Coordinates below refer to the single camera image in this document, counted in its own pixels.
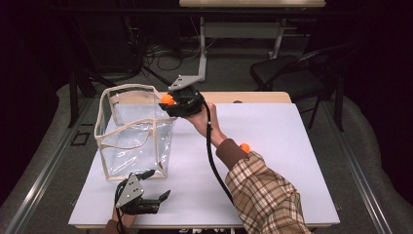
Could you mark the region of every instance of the gray floor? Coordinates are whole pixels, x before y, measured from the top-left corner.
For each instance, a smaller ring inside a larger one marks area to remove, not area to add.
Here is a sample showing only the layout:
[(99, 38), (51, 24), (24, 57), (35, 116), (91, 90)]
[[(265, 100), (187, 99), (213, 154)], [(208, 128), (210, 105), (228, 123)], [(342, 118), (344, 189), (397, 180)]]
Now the gray floor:
[[(302, 38), (285, 38), (281, 54), (299, 55), (305, 43)], [(248, 75), (249, 66), (266, 59), (272, 46), (271, 43), (248, 40), (214, 42), (208, 48), (206, 81), (197, 84), (197, 88), (201, 92), (252, 91), (255, 86)], [(169, 58), (160, 61), (165, 65), (177, 62)], [(198, 60), (185, 59), (173, 71), (163, 71), (155, 62), (151, 67), (173, 81), (179, 74), (197, 74)], [(153, 76), (143, 74), (117, 83), (150, 84), (159, 91), (167, 89)], [(99, 92), (104, 89), (99, 84), (95, 87)], [(99, 95), (82, 98), (80, 94), (81, 117), (73, 129), (67, 129), (70, 118), (68, 87), (57, 93), (60, 102), (54, 122), (21, 180), (0, 209), (1, 233), (87, 232), (67, 222), (73, 210), (71, 203), (82, 189), (96, 151), (93, 124)], [(304, 109), (311, 104), (312, 101), (308, 100), (297, 103), (297, 106)], [(341, 223), (318, 229), (316, 233), (413, 233), (413, 209), (394, 192), (381, 169), (380, 150), (370, 125), (357, 106), (346, 98), (343, 114), (345, 132), (341, 133), (332, 123), (332, 108), (332, 101), (321, 105), (308, 135), (333, 202), (337, 205)], [(302, 115), (305, 124), (309, 117), (310, 113)], [(90, 134), (84, 146), (71, 145), (78, 131)], [(44, 176), (50, 180), (40, 179)], [(39, 192), (39, 198), (33, 198), (30, 197), (32, 192), (36, 194), (35, 189), (30, 192), (33, 185), (47, 189), (44, 193)]]

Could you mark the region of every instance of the shirt sleeve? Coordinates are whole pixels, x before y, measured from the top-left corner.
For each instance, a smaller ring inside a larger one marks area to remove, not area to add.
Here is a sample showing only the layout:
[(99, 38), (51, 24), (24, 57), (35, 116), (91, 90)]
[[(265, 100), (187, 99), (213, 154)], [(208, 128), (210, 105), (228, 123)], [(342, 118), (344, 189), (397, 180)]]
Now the shirt sleeve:
[(227, 174), (226, 184), (248, 233), (311, 233), (302, 215), (300, 194), (251, 151)]

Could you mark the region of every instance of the transparent plastic bin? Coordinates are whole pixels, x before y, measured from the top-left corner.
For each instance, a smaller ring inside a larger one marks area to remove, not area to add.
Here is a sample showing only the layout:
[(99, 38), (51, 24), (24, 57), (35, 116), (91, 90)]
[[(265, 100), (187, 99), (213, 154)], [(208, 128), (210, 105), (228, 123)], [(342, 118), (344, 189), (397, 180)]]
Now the transparent plastic bin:
[(161, 95), (152, 86), (128, 84), (104, 90), (94, 138), (106, 179), (155, 170), (168, 176), (173, 123), (159, 106)]

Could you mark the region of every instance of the black chair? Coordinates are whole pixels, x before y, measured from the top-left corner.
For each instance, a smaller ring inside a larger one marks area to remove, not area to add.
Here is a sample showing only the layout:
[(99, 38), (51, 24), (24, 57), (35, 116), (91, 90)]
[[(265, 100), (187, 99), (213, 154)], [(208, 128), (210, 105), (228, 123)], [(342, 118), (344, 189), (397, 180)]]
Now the black chair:
[(334, 47), (316, 50), (299, 58), (282, 56), (253, 64), (249, 70), (258, 88), (255, 91), (287, 92), (293, 103), (317, 97), (313, 122), (322, 100), (329, 99), (336, 91), (335, 122), (343, 131), (341, 109), (343, 105), (343, 82), (346, 68), (356, 51), (356, 43), (349, 42)]

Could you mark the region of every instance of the person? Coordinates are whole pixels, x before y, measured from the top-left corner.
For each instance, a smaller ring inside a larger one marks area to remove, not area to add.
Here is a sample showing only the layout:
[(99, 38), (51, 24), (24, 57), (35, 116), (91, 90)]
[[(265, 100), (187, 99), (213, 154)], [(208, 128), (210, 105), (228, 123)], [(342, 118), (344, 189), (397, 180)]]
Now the person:
[[(121, 212), (121, 219), (123, 226), (123, 232), (128, 234), (131, 232), (131, 227), (133, 226), (134, 222), (136, 221), (136, 214), (122, 214)], [(117, 234), (122, 233), (119, 224), (118, 215), (116, 214), (115, 207), (113, 208), (112, 212), (112, 219), (107, 221), (105, 228), (103, 229), (102, 234)]]
[[(293, 184), (268, 168), (260, 154), (253, 150), (246, 153), (227, 137), (220, 129), (215, 104), (208, 103), (207, 106), (212, 128), (211, 143), (216, 148), (216, 156), (229, 170), (225, 183), (246, 232), (311, 233), (303, 218), (300, 194)], [(207, 137), (207, 109), (204, 106), (200, 113), (186, 119)], [(109, 220), (106, 229), (116, 230), (113, 229), (116, 223), (115, 216)], [(129, 229), (133, 222), (124, 222), (124, 225)], [(104, 234), (116, 233), (105, 231)]]

